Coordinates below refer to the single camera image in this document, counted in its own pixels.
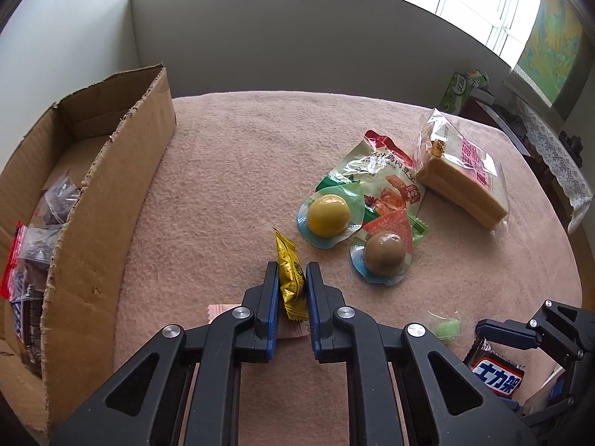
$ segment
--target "white wall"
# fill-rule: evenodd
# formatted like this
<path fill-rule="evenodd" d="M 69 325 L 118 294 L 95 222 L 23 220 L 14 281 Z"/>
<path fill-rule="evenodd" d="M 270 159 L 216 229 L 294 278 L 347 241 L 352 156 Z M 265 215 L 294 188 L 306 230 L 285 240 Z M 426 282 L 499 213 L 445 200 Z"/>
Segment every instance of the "white wall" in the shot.
<path fill-rule="evenodd" d="M 510 71 L 403 0 L 132 0 L 132 9 L 141 64 L 163 61 L 175 97 L 302 90 L 435 106 L 454 71 L 487 72 L 496 97 Z"/>
<path fill-rule="evenodd" d="M 566 120 L 564 130 L 568 135 L 578 135 L 582 141 L 582 174 L 595 191 L 595 65 L 587 79 L 581 96 Z M 595 256 L 595 203 L 582 222 Z"/>
<path fill-rule="evenodd" d="M 23 0 L 0 34 L 0 169 L 53 102 L 138 67 L 130 0 Z"/>

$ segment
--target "pink paper wrapper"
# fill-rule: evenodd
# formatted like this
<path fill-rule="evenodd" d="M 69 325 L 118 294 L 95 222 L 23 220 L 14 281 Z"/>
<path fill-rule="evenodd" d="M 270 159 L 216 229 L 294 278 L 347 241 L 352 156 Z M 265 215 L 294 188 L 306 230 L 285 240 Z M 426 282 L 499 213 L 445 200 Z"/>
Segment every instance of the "pink paper wrapper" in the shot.
<path fill-rule="evenodd" d="M 239 307 L 240 305 L 241 304 L 239 303 L 216 303 L 214 305 L 209 305 L 207 307 L 209 312 L 209 323 L 215 320 L 215 317 L 221 315 L 223 312 Z M 282 310 L 279 312 L 279 326 L 277 327 L 278 339 L 293 339 L 304 337 L 309 334 L 310 330 L 307 322 L 289 320 Z"/>

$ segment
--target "cardboard flap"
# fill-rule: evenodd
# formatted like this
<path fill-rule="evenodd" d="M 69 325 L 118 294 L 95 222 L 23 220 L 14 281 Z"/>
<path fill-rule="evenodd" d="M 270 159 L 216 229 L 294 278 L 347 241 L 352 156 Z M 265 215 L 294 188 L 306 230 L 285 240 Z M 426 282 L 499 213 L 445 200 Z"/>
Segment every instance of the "cardboard flap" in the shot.
<path fill-rule="evenodd" d="M 112 78 L 118 88 L 121 77 Z M 112 374 L 115 314 L 128 248 L 175 129 L 165 70 L 135 104 L 87 174 L 50 268 L 42 316 L 50 430 Z"/>
<path fill-rule="evenodd" d="M 65 97 L 59 111 L 76 140 L 109 135 L 163 70 L 163 65 L 121 72 Z"/>
<path fill-rule="evenodd" d="M 45 431 L 47 413 L 44 384 L 41 379 L 23 366 L 19 355 L 14 353 L 6 342 L 0 341 L 0 357 L 0 389 L 8 404 L 21 422 L 29 428 L 37 432 Z"/>

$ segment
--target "table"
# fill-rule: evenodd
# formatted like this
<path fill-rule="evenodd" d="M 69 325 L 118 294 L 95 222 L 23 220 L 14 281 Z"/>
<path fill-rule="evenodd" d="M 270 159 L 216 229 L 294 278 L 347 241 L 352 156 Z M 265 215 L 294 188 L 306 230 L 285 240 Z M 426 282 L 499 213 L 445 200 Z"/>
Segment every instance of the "table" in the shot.
<path fill-rule="evenodd" d="M 462 318 L 452 350 L 463 358 L 478 320 L 526 321 L 551 299 L 579 306 L 572 250 L 537 180 L 506 135 L 453 117 L 502 162 L 511 202 L 507 235 L 494 237 L 427 191 L 419 217 L 430 234 L 395 287 L 364 282 L 349 241 L 311 247 L 296 227 L 302 201 L 370 128 L 411 154 L 426 109 L 362 97 L 294 92 L 210 94 L 174 100 L 177 130 L 138 219 L 124 273 L 115 367 L 168 323 L 207 323 L 207 306 L 239 303 L 276 260 L 273 226 L 294 240 L 302 265 L 318 261 L 328 285 L 376 321 L 403 327 L 428 311 Z M 527 366 L 516 399 L 553 369 L 539 350 L 501 350 Z M 242 369 L 240 445 L 348 444 L 344 366 L 320 365 L 308 337 L 281 340 L 267 365 Z"/>

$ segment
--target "metal screw head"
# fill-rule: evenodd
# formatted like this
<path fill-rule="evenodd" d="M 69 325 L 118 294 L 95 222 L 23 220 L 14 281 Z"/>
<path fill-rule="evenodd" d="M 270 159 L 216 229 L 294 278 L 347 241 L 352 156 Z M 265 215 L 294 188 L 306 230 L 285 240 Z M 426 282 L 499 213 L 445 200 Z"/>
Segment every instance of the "metal screw head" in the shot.
<path fill-rule="evenodd" d="M 414 337 L 422 337 L 425 335 L 425 327 L 420 323 L 411 323 L 407 327 L 407 333 Z"/>
<path fill-rule="evenodd" d="M 337 315 L 342 319 L 352 319 L 355 316 L 355 310 L 351 307 L 339 307 Z"/>
<path fill-rule="evenodd" d="M 167 337 L 168 339 L 173 339 L 174 337 L 177 337 L 178 335 L 180 335 L 180 332 L 182 332 L 182 330 L 175 324 L 166 325 L 165 327 L 163 327 L 163 330 L 161 331 L 163 336 Z"/>
<path fill-rule="evenodd" d="M 231 314 L 237 319 L 245 319 L 250 316 L 250 309 L 248 307 L 236 307 Z"/>

